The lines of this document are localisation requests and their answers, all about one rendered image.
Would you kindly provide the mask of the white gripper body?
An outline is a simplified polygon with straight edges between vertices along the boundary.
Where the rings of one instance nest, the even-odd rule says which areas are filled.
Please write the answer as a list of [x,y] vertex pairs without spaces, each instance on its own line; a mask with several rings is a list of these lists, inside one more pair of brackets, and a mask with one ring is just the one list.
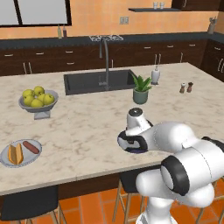
[[146,141],[142,136],[120,135],[120,146],[126,151],[146,151]]

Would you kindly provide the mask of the dark blue plate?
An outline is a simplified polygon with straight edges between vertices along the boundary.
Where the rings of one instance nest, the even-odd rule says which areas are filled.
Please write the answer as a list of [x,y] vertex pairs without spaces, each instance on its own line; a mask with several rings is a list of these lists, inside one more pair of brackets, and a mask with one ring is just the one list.
[[145,153],[148,150],[148,144],[142,136],[127,136],[122,131],[117,137],[118,145],[129,153]]

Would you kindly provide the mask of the brown sausage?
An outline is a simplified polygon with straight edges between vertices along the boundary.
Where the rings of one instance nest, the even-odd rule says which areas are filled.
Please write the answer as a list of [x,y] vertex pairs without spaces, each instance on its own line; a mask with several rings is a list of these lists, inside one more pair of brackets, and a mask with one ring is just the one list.
[[39,154],[39,149],[28,141],[23,141],[23,146],[34,154]]

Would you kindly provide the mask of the hot dog bun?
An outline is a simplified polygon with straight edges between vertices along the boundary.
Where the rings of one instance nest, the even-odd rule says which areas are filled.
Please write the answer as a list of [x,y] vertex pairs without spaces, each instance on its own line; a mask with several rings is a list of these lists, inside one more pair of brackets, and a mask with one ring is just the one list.
[[22,146],[18,143],[16,146],[10,145],[8,149],[8,159],[14,165],[19,165],[23,162],[24,156]]

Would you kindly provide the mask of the grey shallow bowl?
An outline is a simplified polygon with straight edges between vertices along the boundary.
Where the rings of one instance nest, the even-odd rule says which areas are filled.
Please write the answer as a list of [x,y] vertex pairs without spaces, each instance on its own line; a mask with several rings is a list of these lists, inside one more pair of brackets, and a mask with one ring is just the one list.
[[24,146],[24,139],[21,140],[17,140],[15,142],[12,142],[11,145],[16,147],[17,144],[21,144],[22,147],[22,152],[23,152],[23,161],[21,164],[13,164],[10,160],[9,160],[9,148],[10,146],[7,145],[3,151],[0,153],[0,162],[7,167],[10,168],[18,168],[18,167],[22,167],[22,166],[26,166],[32,162],[34,162],[41,154],[42,152],[42,145],[40,142],[34,140],[34,139],[27,139],[27,142],[29,144],[32,144],[33,146],[35,146],[38,149],[38,153],[34,153],[31,150],[29,150],[26,146]]

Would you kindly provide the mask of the black seat wooden stool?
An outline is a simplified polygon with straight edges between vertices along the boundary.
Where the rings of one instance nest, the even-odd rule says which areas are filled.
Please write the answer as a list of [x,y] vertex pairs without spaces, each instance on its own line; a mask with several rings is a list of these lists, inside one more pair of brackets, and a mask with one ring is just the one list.
[[21,220],[27,220],[27,224],[32,224],[32,218],[50,214],[53,224],[60,224],[54,212],[58,206],[56,185],[8,194],[3,199],[0,220],[15,221],[17,224],[21,224]]
[[124,212],[124,221],[123,224],[130,224],[132,221],[137,219],[136,216],[130,218],[130,202],[133,196],[138,195],[137,187],[136,187],[136,178],[137,175],[141,172],[146,172],[149,170],[156,170],[159,169],[160,165],[153,165],[150,167],[139,168],[131,171],[123,171],[119,173],[119,182],[118,182],[118,189],[117,195],[115,199],[115,207],[112,221],[116,221],[116,214],[118,205],[122,206],[122,210]]

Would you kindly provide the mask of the green plant in pot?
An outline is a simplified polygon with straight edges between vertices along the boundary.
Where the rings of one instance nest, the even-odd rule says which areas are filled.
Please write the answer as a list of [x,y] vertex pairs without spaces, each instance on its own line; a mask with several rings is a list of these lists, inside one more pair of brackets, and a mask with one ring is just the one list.
[[151,89],[151,78],[144,79],[141,75],[132,75],[135,87],[133,89],[133,101],[136,104],[145,104],[148,100],[149,90]]

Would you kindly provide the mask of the white soap dispenser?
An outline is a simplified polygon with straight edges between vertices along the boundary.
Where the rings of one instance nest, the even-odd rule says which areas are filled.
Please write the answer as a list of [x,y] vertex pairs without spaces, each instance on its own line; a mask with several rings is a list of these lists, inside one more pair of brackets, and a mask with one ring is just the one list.
[[158,70],[158,66],[156,66],[155,69],[151,72],[151,83],[153,85],[157,85],[159,77],[160,77],[160,71]]

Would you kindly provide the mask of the dark sink basin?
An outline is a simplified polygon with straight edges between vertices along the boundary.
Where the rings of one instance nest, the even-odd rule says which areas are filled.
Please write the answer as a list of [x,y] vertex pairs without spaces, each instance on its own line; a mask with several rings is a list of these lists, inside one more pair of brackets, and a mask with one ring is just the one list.
[[135,87],[133,77],[137,77],[130,69],[116,70],[108,73],[108,88],[100,85],[106,80],[106,72],[73,73],[64,75],[66,95],[81,95],[105,91],[132,89]]

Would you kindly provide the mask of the grey tall tap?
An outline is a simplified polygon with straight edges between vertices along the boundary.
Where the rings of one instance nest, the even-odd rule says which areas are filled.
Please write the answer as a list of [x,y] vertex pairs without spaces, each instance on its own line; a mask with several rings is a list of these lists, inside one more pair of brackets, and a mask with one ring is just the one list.
[[99,76],[99,86],[104,86],[106,90],[109,90],[109,49],[108,49],[107,40],[104,37],[101,37],[100,54],[99,54],[100,59],[102,59],[103,47],[105,47],[105,55],[106,55],[106,76],[105,76],[105,81],[102,81],[102,77]]

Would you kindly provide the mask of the yellow-green apple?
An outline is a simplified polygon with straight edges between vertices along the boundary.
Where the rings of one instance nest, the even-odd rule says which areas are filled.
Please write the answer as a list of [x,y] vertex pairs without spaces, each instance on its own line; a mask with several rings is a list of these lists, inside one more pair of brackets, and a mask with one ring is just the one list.
[[34,99],[32,102],[31,102],[31,106],[33,108],[39,108],[39,107],[43,107],[44,106],[44,103],[39,100],[39,99]]
[[23,98],[25,98],[27,95],[32,95],[32,96],[34,96],[34,91],[33,91],[32,89],[26,89],[26,90],[23,92],[22,96],[23,96]]
[[41,87],[41,86],[36,86],[36,87],[34,88],[34,94],[35,94],[36,96],[42,95],[44,92],[45,92],[45,90],[44,90],[44,88]]
[[50,105],[54,102],[54,96],[52,94],[46,94],[43,100],[45,105]]
[[32,95],[27,95],[25,98],[24,98],[24,104],[26,106],[30,106],[32,104],[32,101],[34,100],[34,97]]

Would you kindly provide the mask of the long dark brown cupboard run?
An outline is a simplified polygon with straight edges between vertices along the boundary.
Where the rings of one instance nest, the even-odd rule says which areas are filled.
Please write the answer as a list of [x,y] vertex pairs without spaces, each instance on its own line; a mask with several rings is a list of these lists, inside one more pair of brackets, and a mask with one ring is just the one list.
[[[199,67],[207,42],[173,40],[108,43],[108,67],[133,67],[188,62]],[[106,68],[100,44],[0,50],[0,76]]]

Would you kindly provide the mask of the short dark brown cupboard run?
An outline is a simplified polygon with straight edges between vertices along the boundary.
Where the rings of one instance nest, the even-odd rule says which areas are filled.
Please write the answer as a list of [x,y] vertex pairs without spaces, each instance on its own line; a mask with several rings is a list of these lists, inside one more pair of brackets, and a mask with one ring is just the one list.
[[224,44],[208,40],[201,69],[224,82]]

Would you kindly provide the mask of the grey pot with tools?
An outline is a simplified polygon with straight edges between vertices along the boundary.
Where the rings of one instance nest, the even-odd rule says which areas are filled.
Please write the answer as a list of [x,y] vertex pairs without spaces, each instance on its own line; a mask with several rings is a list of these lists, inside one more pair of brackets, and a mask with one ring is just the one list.
[[217,18],[216,17],[210,17],[209,18],[209,21],[210,21],[210,24],[208,26],[207,33],[208,34],[213,34],[214,33],[215,25],[217,23]]

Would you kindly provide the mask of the black framed window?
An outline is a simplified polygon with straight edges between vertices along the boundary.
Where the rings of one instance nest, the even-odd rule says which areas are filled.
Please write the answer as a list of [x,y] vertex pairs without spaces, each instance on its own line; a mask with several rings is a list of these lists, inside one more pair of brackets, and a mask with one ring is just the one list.
[[71,24],[70,0],[0,0],[0,27]]

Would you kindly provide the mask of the grey pedestal fruit bowl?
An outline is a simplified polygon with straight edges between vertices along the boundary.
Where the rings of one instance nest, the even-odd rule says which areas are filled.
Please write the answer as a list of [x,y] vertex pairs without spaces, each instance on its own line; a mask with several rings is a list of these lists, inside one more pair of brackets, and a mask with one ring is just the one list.
[[47,94],[51,94],[54,96],[54,102],[49,104],[49,105],[45,105],[44,107],[40,107],[40,108],[32,108],[32,107],[28,107],[24,105],[24,100],[23,97],[20,97],[18,100],[18,105],[22,108],[25,109],[27,112],[29,113],[33,113],[34,114],[34,119],[38,120],[38,119],[44,119],[44,118],[49,118],[51,115],[51,109],[54,107],[54,105],[56,104],[56,102],[59,99],[58,94],[53,91],[53,90],[46,90],[45,91]]

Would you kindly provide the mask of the dark wall shelf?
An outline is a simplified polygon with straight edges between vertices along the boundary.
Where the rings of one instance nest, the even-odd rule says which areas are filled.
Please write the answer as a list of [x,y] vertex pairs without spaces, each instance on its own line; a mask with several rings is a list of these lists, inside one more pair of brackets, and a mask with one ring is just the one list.
[[128,8],[129,11],[133,11],[133,12],[177,12],[177,11],[181,11],[179,9],[175,9],[175,8]]

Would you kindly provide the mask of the dark brown wall cupboard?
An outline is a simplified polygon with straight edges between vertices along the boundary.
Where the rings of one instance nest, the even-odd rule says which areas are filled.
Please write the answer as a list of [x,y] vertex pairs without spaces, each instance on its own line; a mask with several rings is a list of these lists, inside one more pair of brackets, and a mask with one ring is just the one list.
[[224,0],[172,0],[171,7],[181,11],[218,11]]

